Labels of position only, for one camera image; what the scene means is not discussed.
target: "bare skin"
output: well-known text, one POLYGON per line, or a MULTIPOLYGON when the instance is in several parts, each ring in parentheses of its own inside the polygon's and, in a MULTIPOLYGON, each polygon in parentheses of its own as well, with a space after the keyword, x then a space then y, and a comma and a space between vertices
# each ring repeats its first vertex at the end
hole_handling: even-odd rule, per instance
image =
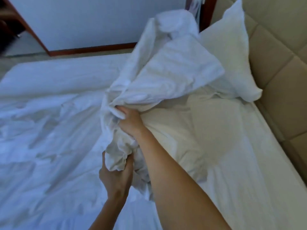
MULTIPOLYGON (((148 167, 157 212, 163 229, 230 230, 231 228, 210 200, 209 196, 167 151, 165 151, 154 135, 144 126, 139 112, 122 106, 118 106, 117 108, 126 115, 126 119, 121 120, 119 126, 127 134, 133 136, 142 149, 148 167)), ((106 168, 104 169, 104 167, 105 164, 102 166, 103 177, 107 177, 109 173, 105 171, 106 168)), ((129 168, 132 171, 129 169, 129 172, 125 174, 131 173, 132 179, 133 166, 129 165, 129 168)), ((131 186, 129 179, 101 178, 101 180, 104 184, 108 184, 108 182, 112 183, 108 188, 106 187, 108 196, 109 192, 110 194, 114 193, 112 189, 117 190, 117 193, 125 194, 129 191, 128 187, 131 186)), ((121 211, 120 207, 122 208, 123 206, 123 204, 121 206, 118 203, 121 203, 121 201, 114 201, 113 198, 110 198, 109 203, 105 203, 101 213, 90 229, 111 230, 121 211)))

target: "forearm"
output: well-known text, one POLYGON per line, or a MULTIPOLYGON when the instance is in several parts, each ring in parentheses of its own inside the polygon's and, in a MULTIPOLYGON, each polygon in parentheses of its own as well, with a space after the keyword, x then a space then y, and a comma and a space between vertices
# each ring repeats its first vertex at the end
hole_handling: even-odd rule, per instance
POLYGON ((125 201, 122 197, 109 198, 89 230, 112 230, 125 201))
POLYGON ((148 129, 136 136, 147 163, 161 224, 169 229, 229 229, 207 194, 148 129))

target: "person's right arm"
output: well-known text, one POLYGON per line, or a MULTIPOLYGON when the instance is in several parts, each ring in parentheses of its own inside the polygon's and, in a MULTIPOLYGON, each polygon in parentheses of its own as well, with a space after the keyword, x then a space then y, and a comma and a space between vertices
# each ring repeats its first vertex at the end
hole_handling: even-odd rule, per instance
POLYGON ((163 229, 230 229, 209 196, 144 126, 139 112, 117 108, 126 115, 119 126, 137 140, 144 154, 163 229))

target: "crumpled white fabric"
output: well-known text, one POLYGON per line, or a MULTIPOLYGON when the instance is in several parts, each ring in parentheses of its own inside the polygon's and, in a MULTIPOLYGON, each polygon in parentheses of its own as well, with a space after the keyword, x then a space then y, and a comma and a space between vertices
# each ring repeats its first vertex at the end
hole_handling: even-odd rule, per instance
POLYGON ((125 115, 115 106, 146 111, 160 101, 183 96, 224 74, 220 62, 198 41, 198 26, 186 10, 167 11, 148 21, 120 76, 105 92, 100 110, 101 145, 109 170, 123 170, 134 153, 132 186, 147 199, 151 187, 146 163, 135 139, 118 127, 125 115))

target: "beige padded headboard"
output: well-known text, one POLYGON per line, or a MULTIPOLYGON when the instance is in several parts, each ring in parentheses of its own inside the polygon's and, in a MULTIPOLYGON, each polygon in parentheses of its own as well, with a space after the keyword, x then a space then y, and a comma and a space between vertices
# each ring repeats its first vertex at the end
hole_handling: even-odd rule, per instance
MULTIPOLYGON (((211 24, 236 0, 217 0, 211 24)), ((256 101, 307 184, 307 0, 243 0, 256 101)))

